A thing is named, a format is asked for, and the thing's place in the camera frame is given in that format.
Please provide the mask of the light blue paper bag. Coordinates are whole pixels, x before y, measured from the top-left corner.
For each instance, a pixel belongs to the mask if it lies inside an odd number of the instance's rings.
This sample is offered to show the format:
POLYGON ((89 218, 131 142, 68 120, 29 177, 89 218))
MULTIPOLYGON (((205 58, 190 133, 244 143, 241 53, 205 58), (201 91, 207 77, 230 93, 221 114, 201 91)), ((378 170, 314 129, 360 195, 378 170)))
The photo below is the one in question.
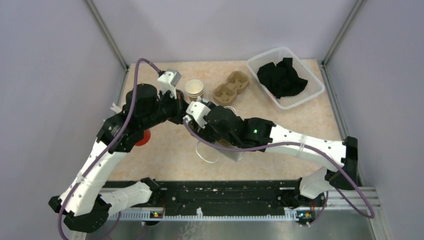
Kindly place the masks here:
MULTIPOLYGON (((210 143, 211 140, 207 139, 209 134, 206 133, 206 127, 200 128, 198 126, 195 126, 196 123, 194 121, 192 122, 192 124, 193 124, 193 131, 197 134, 197 136, 200 139, 210 143)), ((216 163, 221 157, 226 157, 235 162, 238 162, 239 160, 243 158, 243 154, 241 152, 232 152, 228 150, 216 149, 214 147, 211 147, 205 144, 201 140, 198 140, 195 146, 195 152, 203 161, 209 164, 216 163)))

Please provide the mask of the stack of paper cups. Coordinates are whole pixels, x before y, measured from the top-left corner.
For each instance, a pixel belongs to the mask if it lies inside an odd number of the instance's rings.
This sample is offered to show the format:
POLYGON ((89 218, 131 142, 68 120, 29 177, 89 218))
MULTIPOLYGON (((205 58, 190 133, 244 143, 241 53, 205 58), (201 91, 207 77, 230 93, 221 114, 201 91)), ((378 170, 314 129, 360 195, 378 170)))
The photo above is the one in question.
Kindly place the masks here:
POLYGON ((189 100, 196 101, 198 98, 203 98, 204 96, 204 84, 198 79, 189 80, 185 84, 185 91, 189 100))

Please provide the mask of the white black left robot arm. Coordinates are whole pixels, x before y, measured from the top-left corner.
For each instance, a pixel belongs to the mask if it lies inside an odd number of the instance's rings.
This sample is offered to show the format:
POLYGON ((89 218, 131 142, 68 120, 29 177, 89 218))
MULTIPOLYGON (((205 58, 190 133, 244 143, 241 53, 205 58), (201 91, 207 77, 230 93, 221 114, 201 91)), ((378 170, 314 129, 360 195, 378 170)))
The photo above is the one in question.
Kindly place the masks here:
POLYGON ((166 121, 180 125, 188 108, 180 90, 157 90, 141 83, 125 96, 118 113, 106 119, 91 153, 70 187, 48 204, 69 230, 93 233, 123 210, 160 202, 159 186, 144 178, 112 192, 101 193, 110 174, 123 158, 145 139, 147 130, 166 121))

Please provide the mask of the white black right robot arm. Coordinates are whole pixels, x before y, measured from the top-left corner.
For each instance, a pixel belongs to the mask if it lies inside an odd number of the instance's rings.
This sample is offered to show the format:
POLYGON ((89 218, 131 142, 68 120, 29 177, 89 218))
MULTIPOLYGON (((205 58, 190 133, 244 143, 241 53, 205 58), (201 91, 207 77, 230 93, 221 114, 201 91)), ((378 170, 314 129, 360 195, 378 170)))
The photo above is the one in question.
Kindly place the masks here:
POLYGON ((276 153, 320 165, 298 180, 293 200, 307 206, 331 188, 356 190, 358 186, 358 140, 327 140, 289 130, 259 117, 241 118, 231 109, 212 102, 194 101, 186 110, 186 123, 200 142, 239 160, 239 153, 276 153))

